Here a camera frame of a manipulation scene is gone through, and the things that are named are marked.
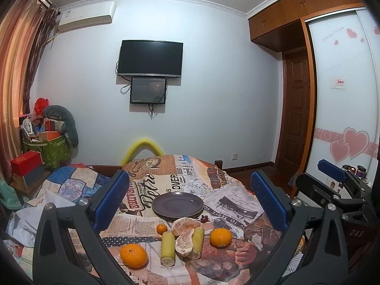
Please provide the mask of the green storage box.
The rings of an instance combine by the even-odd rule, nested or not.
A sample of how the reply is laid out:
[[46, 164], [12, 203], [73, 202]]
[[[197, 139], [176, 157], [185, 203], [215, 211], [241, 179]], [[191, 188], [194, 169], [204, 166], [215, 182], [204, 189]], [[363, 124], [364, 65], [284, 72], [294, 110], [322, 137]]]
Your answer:
[[47, 142], [22, 141], [23, 151], [36, 151], [41, 154], [44, 169], [54, 171], [71, 162], [71, 151], [64, 136]]

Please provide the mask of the small mandarin orange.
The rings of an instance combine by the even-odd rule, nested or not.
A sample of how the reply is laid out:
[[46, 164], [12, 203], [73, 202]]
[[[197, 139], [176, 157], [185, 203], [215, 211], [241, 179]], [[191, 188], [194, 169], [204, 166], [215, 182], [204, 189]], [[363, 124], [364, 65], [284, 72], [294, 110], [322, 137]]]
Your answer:
[[156, 227], [156, 231], [158, 234], [162, 235], [167, 231], [167, 226], [165, 224], [158, 224]]

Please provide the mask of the wall mounted black television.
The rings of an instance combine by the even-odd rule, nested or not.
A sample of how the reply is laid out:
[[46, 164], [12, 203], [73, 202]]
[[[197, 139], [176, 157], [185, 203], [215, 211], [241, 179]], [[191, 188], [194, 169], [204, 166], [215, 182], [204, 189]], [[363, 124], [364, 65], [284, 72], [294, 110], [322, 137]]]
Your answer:
[[117, 63], [119, 76], [182, 76], [184, 44], [171, 41], [123, 40]]

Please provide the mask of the peeled pomelo piece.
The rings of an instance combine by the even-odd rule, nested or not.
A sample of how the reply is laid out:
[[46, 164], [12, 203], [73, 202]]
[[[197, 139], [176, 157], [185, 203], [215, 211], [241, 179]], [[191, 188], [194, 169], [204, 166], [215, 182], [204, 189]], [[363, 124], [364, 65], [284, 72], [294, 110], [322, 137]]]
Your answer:
[[171, 231], [175, 236], [180, 236], [184, 232], [201, 227], [202, 224], [193, 218], [180, 218], [173, 222]]
[[193, 234], [195, 229], [184, 231], [176, 239], [175, 250], [181, 257], [187, 257], [193, 250]]

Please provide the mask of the stickered large orange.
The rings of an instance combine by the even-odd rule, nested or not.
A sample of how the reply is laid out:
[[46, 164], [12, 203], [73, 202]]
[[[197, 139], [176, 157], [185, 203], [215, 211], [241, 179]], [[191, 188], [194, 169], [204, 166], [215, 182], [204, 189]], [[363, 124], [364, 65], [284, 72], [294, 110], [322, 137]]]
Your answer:
[[226, 228], [216, 228], [209, 236], [209, 242], [216, 248], [224, 248], [232, 243], [233, 234]]

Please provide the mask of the upper peeled pomelo piece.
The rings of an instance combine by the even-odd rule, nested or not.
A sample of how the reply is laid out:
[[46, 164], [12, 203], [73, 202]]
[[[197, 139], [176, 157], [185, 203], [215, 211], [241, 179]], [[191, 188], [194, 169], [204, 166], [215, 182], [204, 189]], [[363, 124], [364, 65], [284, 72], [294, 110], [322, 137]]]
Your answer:
[[171, 231], [175, 236], [180, 236], [184, 232], [201, 227], [202, 224], [193, 218], [180, 218], [173, 222]]

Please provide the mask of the dark purple plate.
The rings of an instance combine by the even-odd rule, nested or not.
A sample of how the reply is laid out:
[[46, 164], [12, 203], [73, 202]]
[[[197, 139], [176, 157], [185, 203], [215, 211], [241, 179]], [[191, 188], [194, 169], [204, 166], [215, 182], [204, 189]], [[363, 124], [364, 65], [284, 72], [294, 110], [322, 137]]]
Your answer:
[[152, 209], [157, 215], [168, 219], [193, 217], [204, 210], [204, 201], [187, 192], [168, 192], [153, 200]]

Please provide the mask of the dark red grape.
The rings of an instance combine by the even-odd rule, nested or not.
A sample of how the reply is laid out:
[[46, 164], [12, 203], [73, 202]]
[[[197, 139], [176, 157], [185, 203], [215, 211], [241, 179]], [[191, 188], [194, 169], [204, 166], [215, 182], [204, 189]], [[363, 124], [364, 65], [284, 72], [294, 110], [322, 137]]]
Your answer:
[[207, 217], [207, 216], [204, 216], [204, 215], [203, 215], [203, 216], [201, 217], [201, 219], [200, 219], [200, 222], [201, 222], [201, 223], [206, 223], [206, 222], [208, 222], [208, 221], [209, 221], [208, 217]]

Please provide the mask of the brown wooden door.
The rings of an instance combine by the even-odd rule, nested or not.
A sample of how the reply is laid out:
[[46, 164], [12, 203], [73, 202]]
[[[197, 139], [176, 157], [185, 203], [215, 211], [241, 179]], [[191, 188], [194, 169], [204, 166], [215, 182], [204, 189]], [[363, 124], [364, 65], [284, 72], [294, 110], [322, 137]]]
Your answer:
[[306, 50], [283, 55], [284, 97], [276, 166], [294, 174], [301, 164], [310, 109], [309, 59]]

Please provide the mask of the red gift box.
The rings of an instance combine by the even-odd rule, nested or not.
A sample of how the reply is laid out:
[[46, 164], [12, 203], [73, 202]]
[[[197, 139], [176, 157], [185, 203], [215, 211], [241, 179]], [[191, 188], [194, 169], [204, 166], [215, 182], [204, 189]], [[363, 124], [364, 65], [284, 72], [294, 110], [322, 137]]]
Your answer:
[[12, 173], [18, 176], [25, 176], [30, 171], [42, 165], [40, 152], [28, 151], [10, 161]]

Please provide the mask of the white air conditioner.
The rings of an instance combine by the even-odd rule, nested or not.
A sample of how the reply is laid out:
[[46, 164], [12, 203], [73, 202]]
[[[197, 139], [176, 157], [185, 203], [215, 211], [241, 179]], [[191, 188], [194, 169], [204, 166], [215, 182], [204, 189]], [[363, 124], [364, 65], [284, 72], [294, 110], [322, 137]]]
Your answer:
[[111, 24], [115, 14], [114, 1], [84, 5], [62, 13], [58, 31], [60, 33], [102, 24]]

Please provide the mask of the wooden wardrobe with hearts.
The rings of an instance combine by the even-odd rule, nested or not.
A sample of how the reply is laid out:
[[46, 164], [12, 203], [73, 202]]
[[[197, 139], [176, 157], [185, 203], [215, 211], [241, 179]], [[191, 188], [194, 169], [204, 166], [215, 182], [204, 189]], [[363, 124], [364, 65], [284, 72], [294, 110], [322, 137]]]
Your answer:
[[[372, 184], [379, 150], [379, 25], [360, 0], [267, 0], [248, 14], [251, 41], [280, 55], [283, 116], [283, 55], [306, 50], [310, 109], [299, 169], [343, 198], [348, 192], [320, 172], [327, 160], [348, 166]], [[280, 133], [275, 157], [278, 156]]]

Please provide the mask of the newspaper print tablecloth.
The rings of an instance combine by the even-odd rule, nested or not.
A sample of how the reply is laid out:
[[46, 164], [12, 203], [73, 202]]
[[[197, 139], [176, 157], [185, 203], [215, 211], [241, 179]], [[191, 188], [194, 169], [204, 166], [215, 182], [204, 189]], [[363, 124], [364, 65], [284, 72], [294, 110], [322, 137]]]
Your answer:
[[123, 166], [129, 189], [101, 239], [115, 259], [127, 244], [147, 253], [123, 266], [137, 284], [246, 284], [282, 234], [256, 196], [217, 166], [186, 155]]

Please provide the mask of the lower peeled pomelo piece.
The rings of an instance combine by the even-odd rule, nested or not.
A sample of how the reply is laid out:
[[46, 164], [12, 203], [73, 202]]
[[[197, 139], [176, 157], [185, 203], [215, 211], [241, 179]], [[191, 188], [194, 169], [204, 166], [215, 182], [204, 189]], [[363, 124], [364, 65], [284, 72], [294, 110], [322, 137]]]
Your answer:
[[176, 239], [175, 250], [181, 257], [187, 257], [193, 250], [193, 234], [195, 229], [184, 231]]

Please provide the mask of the small black monitor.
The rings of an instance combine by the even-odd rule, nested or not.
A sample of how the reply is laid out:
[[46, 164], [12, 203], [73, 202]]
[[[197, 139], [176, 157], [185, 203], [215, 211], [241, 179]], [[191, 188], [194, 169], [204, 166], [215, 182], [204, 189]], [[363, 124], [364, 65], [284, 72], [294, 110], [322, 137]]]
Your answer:
[[167, 81], [164, 78], [137, 77], [131, 79], [131, 104], [165, 104]]

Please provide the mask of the patchwork blue quilt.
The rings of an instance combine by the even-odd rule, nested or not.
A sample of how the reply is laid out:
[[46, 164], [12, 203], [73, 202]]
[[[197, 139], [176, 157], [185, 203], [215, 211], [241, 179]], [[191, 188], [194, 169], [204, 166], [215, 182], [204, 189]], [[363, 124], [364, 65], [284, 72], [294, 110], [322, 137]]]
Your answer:
[[88, 167], [71, 165], [60, 167], [53, 171], [39, 187], [27, 204], [35, 207], [44, 199], [46, 191], [76, 203], [80, 198], [90, 198], [104, 187], [111, 178], [95, 172]]

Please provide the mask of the brown striped curtain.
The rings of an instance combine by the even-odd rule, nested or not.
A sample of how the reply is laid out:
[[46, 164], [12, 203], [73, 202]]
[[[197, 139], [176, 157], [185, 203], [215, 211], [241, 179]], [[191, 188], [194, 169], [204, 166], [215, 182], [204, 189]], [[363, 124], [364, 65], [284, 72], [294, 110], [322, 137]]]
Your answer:
[[19, 116], [29, 110], [30, 89], [57, 5], [15, 0], [1, 21], [1, 179], [12, 177], [10, 161], [21, 154]]

